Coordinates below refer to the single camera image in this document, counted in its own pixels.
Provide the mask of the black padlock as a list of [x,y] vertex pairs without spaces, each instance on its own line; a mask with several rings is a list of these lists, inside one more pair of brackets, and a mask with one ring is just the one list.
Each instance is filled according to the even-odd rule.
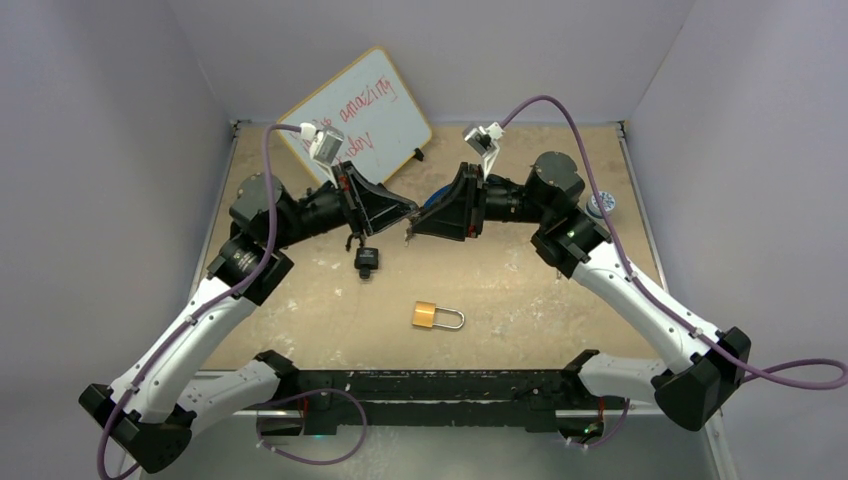
[[365,239],[354,233],[351,233],[345,244],[345,249],[350,251],[353,246],[353,241],[358,241],[358,247],[355,252],[354,268],[356,269],[359,279],[369,281],[374,271],[380,267],[379,249],[368,247],[365,244]]

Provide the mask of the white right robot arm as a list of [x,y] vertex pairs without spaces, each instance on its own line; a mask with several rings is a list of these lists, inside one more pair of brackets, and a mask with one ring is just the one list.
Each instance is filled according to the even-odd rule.
[[671,421],[700,430],[741,386],[736,361],[747,360],[750,338],[739,328],[722,331],[674,300],[619,256],[611,234],[579,205],[585,183],[573,159],[548,151],[526,181],[483,177],[463,162],[446,192],[413,215],[409,236],[464,241],[485,222],[536,224],[537,255],[562,276],[605,301],[658,353],[654,360],[586,350],[563,370],[561,392],[576,407],[601,396],[650,402]]

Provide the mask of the brass padlock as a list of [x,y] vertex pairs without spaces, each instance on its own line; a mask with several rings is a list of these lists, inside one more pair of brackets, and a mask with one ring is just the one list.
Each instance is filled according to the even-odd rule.
[[[456,317],[458,321],[453,324],[441,322],[439,317],[442,314]],[[463,312],[424,301],[417,301],[415,303],[411,320],[411,324],[414,327],[442,330],[460,330],[465,326],[465,323],[466,316]]]

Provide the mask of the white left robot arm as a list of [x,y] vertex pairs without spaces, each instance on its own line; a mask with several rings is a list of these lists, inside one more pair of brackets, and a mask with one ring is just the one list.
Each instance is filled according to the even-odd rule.
[[298,371],[273,351],[205,385],[195,375],[291,271],[287,247],[343,226],[365,239],[416,211],[414,201],[368,181],[351,162],[331,172],[330,181],[299,199],[267,172],[241,183],[229,210],[229,239],[186,307],[123,375],[80,395],[80,405],[102,427],[103,442],[116,443],[138,468],[157,473],[193,437],[231,414],[295,402]]

